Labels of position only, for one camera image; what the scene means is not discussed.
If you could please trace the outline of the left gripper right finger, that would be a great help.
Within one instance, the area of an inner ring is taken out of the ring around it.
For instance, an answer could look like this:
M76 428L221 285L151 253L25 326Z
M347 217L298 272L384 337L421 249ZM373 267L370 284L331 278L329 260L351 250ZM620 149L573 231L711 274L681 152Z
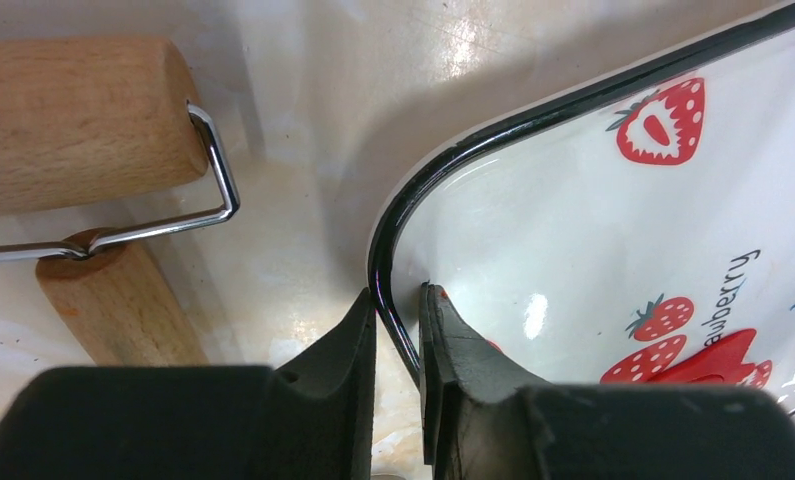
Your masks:
M424 460L437 479L795 479L795 425L741 387L560 385L419 293Z

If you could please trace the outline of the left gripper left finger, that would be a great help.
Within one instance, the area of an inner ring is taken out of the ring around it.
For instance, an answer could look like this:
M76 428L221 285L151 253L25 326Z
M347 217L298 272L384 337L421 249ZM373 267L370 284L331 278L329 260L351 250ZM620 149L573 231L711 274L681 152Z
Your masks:
M363 290L279 368L45 371L0 421L0 479L366 479L376 343Z

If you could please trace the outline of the red dough disc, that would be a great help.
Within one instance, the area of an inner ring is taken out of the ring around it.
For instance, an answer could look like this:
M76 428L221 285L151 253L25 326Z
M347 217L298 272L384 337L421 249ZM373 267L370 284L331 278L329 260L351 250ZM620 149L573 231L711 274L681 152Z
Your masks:
M655 375L648 383L740 384L756 369L754 363L745 360L756 334L755 329L729 334L683 362Z

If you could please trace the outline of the strawberry print white tray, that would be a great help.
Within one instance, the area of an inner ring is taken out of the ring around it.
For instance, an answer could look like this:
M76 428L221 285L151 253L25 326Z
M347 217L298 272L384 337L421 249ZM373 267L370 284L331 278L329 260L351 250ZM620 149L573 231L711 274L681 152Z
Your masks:
M368 278L412 378L431 283L559 383L648 383L755 329L740 384L795 421L795 1L444 146Z

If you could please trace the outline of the wooden double-ended rolling pin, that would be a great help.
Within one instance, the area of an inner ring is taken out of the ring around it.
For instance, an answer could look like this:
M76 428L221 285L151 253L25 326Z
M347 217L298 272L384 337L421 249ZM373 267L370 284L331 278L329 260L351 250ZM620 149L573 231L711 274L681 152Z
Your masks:
M220 135L171 40L0 42L0 215L146 194L206 174L217 183L218 207L60 241L0 245L0 262L35 262L41 290L95 363L207 363L143 241L226 222L240 196Z

